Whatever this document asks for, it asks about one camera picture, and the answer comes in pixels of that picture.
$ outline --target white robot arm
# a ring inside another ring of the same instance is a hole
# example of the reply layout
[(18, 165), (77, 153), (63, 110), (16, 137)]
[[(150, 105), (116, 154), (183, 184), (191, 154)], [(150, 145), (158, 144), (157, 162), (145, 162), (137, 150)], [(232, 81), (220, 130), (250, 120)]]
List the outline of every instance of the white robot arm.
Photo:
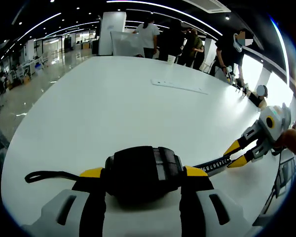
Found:
[(244, 166), (249, 161), (262, 158), (273, 148), (276, 140), (286, 131), (291, 123), (291, 111), (283, 103), (282, 107), (268, 106), (260, 114), (258, 120), (248, 127), (242, 136), (224, 153), (229, 156), (237, 151), (244, 149), (251, 142), (257, 140), (257, 145), (248, 150), (244, 155), (234, 160), (228, 165), (229, 168)]

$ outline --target cup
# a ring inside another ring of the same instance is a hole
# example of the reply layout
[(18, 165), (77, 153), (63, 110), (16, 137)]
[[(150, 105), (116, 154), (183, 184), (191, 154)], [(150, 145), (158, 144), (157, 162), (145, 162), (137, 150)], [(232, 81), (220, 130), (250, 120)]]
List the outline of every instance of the cup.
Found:
[(176, 56), (169, 55), (168, 56), (168, 64), (173, 65), (176, 60)]

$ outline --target cardboard box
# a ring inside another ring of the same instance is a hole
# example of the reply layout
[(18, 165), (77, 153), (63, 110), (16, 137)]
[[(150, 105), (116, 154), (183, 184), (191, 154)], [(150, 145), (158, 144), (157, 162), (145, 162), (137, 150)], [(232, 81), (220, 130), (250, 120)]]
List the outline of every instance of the cardboard box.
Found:
[(25, 77), (24, 77), (24, 79), (23, 79), (23, 83), (24, 84), (27, 84), (27, 83), (29, 83), (30, 82), (30, 77), (29, 77), (29, 75), (26, 75)]

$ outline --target white table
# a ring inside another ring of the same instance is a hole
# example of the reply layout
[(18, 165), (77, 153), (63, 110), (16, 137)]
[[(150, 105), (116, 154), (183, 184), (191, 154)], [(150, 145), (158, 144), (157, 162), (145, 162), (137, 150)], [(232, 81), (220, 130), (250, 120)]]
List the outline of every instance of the white table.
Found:
[[(151, 79), (199, 86), (209, 95), (155, 86)], [(4, 161), (2, 200), (18, 224), (31, 224), (43, 205), (74, 182), (27, 184), (24, 177), (30, 172), (78, 175), (104, 166), (116, 151), (142, 145), (170, 148), (183, 165), (197, 165), (221, 157), (258, 117), (256, 107), (235, 87), (200, 71), (145, 58), (92, 57), (44, 93), (19, 125)], [(253, 223), (270, 194), (278, 164), (268, 154), (211, 180), (243, 206)], [(180, 190), (142, 212), (122, 211), (109, 195), (106, 200), (104, 236), (181, 236)]]

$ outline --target glossy floor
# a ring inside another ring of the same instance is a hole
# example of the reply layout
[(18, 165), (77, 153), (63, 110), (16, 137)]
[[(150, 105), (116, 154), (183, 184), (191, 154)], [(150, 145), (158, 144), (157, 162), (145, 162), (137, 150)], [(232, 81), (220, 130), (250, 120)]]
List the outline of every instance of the glossy floor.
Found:
[(13, 88), (3, 96), (0, 130), (9, 142), (24, 116), (42, 94), (65, 73), (90, 57), (91, 49), (50, 55), (45, 68), (35, 72), (28, 84)]

